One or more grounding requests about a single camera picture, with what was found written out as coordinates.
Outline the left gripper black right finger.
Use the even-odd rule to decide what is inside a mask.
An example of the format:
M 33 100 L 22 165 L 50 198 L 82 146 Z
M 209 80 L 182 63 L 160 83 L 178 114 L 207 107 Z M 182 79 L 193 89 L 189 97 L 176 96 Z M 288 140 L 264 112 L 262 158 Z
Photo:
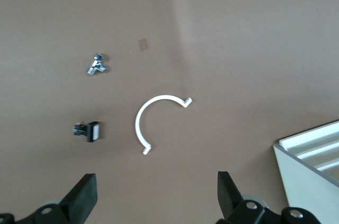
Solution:
M 228 172 L 219 171 L 217 178 L 218 202 L 223 214 L 218 223 L 320 223 L 302 208 L 287 207 L 277 214 L 258 201 L 243 198 Z

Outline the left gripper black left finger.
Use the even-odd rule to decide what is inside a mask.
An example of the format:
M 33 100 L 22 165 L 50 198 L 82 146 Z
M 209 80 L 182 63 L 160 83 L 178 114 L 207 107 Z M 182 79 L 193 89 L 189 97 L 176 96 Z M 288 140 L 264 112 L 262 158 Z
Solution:
M 2 213 L 1 223 L 85 223 L 96 203 L 96 175 L 85 174 L 59 203 L 46 204 L 21 220 Z

